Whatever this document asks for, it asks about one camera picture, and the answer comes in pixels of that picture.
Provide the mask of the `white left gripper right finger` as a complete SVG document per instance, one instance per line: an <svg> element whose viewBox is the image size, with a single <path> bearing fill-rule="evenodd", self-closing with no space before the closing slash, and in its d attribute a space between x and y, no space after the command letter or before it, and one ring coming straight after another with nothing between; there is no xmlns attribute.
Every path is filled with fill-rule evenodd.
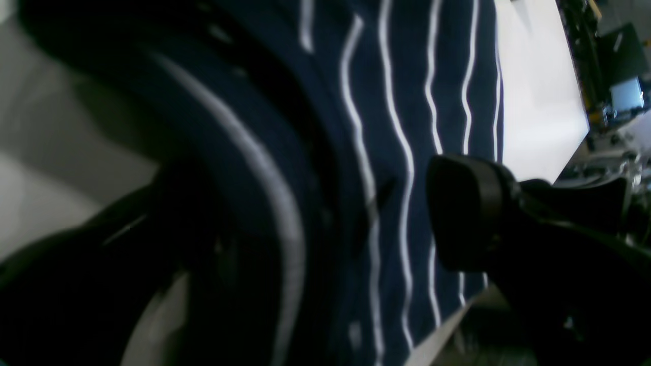
<svg viewBox="0 0 651 366"><path fill-rule="evenodd" d="M625 182L558 188L470 156L428 164L442 265L487 274L540 365L649 365L649 249L617 234Z"/></svg>

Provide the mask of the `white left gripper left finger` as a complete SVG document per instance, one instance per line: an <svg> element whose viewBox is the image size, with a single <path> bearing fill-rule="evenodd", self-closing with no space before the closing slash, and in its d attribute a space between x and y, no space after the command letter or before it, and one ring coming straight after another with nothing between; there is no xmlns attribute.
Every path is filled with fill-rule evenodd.
<svg viewBox="0 0 651 366"><path fill-rule="evenodd" d="M119 365L140 316L182 271L189 329L174 365L231 365L219 279L225 176L194 159L79 226L2 259L2 364Z"/></svg>

